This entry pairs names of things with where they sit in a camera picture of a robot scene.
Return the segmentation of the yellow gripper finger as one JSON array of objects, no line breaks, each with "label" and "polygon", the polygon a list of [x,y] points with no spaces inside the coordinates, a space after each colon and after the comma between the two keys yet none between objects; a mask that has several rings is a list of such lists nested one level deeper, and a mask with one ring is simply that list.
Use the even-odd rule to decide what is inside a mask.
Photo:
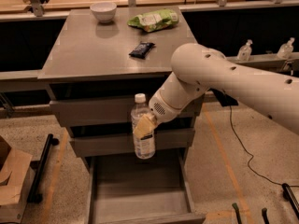
[{"label": "yellow gripper finger", "polygon": [[157,120],[153,114],[144,114],[133,129],[136,138],[141,139],[154,131],[157,127]]}]

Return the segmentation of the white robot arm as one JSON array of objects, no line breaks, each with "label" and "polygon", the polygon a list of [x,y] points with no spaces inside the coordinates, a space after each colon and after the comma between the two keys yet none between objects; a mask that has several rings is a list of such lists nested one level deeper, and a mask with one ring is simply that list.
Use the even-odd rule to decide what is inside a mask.
[{"label": "white robot arm", "polygon": [[299,133],[299,78],[229,62],[214,49],[199,44],[178,47],[171,58],[172,73],[149,100],[133,134],[142,138],[176,118],[209,89],[249,106],[293,133]]}]

